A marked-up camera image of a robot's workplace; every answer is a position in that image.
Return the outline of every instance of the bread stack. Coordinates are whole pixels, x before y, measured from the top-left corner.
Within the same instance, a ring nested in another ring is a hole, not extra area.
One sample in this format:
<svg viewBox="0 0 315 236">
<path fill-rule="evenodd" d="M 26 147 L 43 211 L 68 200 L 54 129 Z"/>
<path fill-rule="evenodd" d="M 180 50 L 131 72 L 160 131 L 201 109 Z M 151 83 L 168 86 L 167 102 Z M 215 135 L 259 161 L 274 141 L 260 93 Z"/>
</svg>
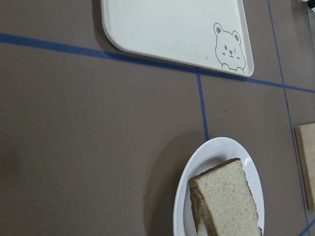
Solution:
<svg viewBox="0 0 315 236">
<path fill-rule="evenodd" d="M 261 236 L 256 204 L 239 158 L 189 179 L 198 236 Z"/>
</svg>

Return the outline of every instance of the blue line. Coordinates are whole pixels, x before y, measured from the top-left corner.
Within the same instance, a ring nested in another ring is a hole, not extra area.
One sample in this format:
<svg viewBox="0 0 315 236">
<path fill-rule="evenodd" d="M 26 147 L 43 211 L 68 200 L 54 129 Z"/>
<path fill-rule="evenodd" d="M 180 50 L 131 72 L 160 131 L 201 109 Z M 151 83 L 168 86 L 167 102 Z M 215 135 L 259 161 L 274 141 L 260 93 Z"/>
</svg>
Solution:
<svg viewBox="0 0 315 236">
<path fill-rule="evenodd" d="M 287 114 L 288 114 L 288 118 L 289 118 L 290 131 L 291 131 L 292 142 L 293 142 L 294 153 L 295 153 L 295 161 L 296 161 L 297 169 L 298 169 L 298 175 L 299 175 L 299 181 L 300 181 L 300 189 L 301 189 L 302 201 L 303 201 L 304 217 L 305 217 L 306 225 L 308 225 L 309 223 L 308 223 L 308 217 L 307 217 L 307 212 L 306 212 L 305 191 L 304 191 L 304 185 L 303 185 L 303 181 L 302 181 L 301 166 L 300 166 L 299 156 L 298 156 L 297 148 L 296 148 L 295 135 L 294 135 L 294 131 L 293 131 L 291 114 L 290 114 L 290 107 L 289 107 L 289 103 L 288 103 L 287 95 L 286 95 L 286 90 L 285 90 L 286 88 L 294 88 L 294 87 L 287 87 L 284 84 L 284 75 L 283 75 L 283 71 L 282 71 L 282 64 L 281 64 L 281 60 L 280 60 L 280 53 L 279 53 L 279 48 L 278 48 L 276 31 L 275 31 L 273 16 L 272 16 L 271 7 L 270 7 L 270 0 L 267 0 L 267 2 L 268 2 L 268 9 L 269 9 L 269 14 L 270 14 L 272 31 L 273 31 L 274 40 L 275 40 L 276 52 L 277 52 L 278 63 L 279 63 L 279 68 L 280 68 L 280 74 L 281 74 L 281 79 L 282 79 L 282 84 L 283 84 L 283 92 L 284 92 L 285 104 L 286 104 Z"/>
<path fill-rule="evenodd" d="M 137 57 L 128 56 L 128 55 L 121 55 L 121 54 L 110 53 L 110 52 L 105 52 L 105 51 L 96 50 L 96 49 L 77 47 L 77 46 L 72 46 L 68 44 L 55 43 L 51 41 L 27 38 L 27 37 L 16 36 L 16 35 L 5 34 L 5 33 L 0 33 L 0 42 L 13 44 L 13 45 L 52 50 L 52 51 L 57 51 L 57 52 L 89 56 L 89 57 L 94 57 L 94 58 L 123 61 L 123 62 L 153 66 L 153 67 L 158 67 L 158 68 L 177 70 L 177 71 L 182 71 L 182 72 L 225 78 L 225 79 L 230 79 L 230 80 L 237 80 L 237 81 L 248 82 L 248 83 L 253 83 L 253 84 L 272 86 L 272 87 L 277 87 L 277 88 L 286 88 L 290 90 L 315 93 L 315 90 L 311 90 L 311 89 L 287 86 L 284 84 L 257 80 L 257 79 L 242 77 L 238 75 L 225 74 L 222 72 L 200 69 L 198 67 L 190 67 L 186 65 L 177 65 L 177 64 L 156 61 L 156 60 L 151 60 L 151 59 L 137 58 Z"/>
<path fill-rule="evenodd" d="M 315 223 L 315 219 L 311 221 L 311 223 L 299 234 L 299 236 L 303 236 L 306 232 L 309 232 L 309 229 L 313 226 Z"/>
<path fill-rule="evenodd" d="M 203 100 L 202 82 L 201 82 L 200 74 L 197 74 L 197 81 L 198 81 L 198 89 L 199 89 L 199 97 L 200 97 L 203 130 L 205 133 L 205 140 L 208 141 L 209 133 L 208 133 L 208 125 L 207 125 L 207 116 L 206 116 L 205 102 Z"/>
</svg>

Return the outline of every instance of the wooden board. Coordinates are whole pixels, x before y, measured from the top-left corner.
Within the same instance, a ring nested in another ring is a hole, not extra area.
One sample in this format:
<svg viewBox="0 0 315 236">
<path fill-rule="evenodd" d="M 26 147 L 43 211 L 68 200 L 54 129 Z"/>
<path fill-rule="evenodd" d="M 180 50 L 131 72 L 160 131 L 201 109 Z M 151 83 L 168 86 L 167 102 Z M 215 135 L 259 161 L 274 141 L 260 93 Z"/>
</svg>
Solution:
<svg viewBox="0 0 315 236">
<path fill-rule="evenodd" d="M 294 127 L 308 208 L 315 209 L 315 123 Z"/>
</svg>

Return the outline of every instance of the bread crust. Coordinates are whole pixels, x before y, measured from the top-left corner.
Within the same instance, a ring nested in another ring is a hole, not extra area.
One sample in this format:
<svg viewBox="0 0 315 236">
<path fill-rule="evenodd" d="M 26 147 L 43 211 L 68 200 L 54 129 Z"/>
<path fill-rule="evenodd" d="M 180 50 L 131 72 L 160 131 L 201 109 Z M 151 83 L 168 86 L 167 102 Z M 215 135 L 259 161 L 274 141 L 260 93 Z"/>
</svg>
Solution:
<svg viewBox="0 0 315 236">
<path fill-rule="evenodd" d="M 198 184 L 197 184 L 196 181 L 193 181 L 193 180 L 199 179 L 199 178 L 201 178 L 202 176 L 208 174 L 209 172 L 216 171 L 217 169 L 219 169 L 219 168 L 221 168 L 221 167 L 223 167 L 223 166 L 226 166 L 226 165 L 228 165 L 228 164 L 230 164 L 230 163 L 232 163 L 232 162 L 234 162 L 234 161 L 237 161 L 237 160 L 240 161 L 241 159 L 240 159 L 240 158 L 228 159 L 228 160 L 226 160 L 226 161 L 224 161 L 224 162 L 222 162 L 222 163 L 216 165 L 215 167 L 212 167 L 212 168 L 210 168 L 210 169 L 208 169 L 208 170 L 202 172 L 201 174 L 190 178 L 190 179 L 188 180 L 189 186 L 196 188 L 196 187 L 198 186 Z"/>
<path fill-rule="evenodd" d="M 212 214 L 204 202 L 204 197 L 198 189 L 198 183 L 195 179 L 192 179 L 189 184 L 195 187 L 190 187 L 190 199 L 192 215 L 195 222 L 196 232 L 200 227 L 201 219 L 205 223 L 208 236 L 219 236 L 217 229 L 214 225 Z"/>
</svg>

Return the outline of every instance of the bear illustration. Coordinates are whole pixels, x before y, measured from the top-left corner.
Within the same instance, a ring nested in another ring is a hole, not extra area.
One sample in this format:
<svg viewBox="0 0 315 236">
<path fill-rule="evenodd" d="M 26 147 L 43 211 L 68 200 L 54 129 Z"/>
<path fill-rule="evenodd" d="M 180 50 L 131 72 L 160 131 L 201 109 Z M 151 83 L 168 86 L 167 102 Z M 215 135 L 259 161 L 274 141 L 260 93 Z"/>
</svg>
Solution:
<svg viewBox="0 0 315 236">
<path fill-rule="evenodd" d="M 214 24 L 214 31 L 217 36 L 216 56 L 221 63 L 221 68 L 244 72 L 246 62 L 238 32 L 224 31 L 219 23 Z"/>
</svg>

